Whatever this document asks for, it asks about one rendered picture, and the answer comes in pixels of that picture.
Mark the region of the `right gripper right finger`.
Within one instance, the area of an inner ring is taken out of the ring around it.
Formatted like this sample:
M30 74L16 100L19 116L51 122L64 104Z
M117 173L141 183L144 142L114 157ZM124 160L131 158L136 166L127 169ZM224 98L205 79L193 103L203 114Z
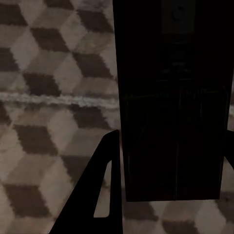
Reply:
M228 130L224 147L224 156L234 169L234 132Z

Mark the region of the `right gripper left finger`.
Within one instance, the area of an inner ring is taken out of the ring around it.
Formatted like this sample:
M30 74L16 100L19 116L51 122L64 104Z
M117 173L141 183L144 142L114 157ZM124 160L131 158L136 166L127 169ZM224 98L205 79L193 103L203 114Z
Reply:
M109 216L94 217L110 161ZM102 138L49 234L123 234L119 130Z

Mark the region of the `mousetrap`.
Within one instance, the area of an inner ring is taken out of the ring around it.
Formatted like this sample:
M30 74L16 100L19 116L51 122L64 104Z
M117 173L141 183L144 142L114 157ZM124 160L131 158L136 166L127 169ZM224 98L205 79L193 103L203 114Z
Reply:
M127 202L220 199L234 0L113 0Z

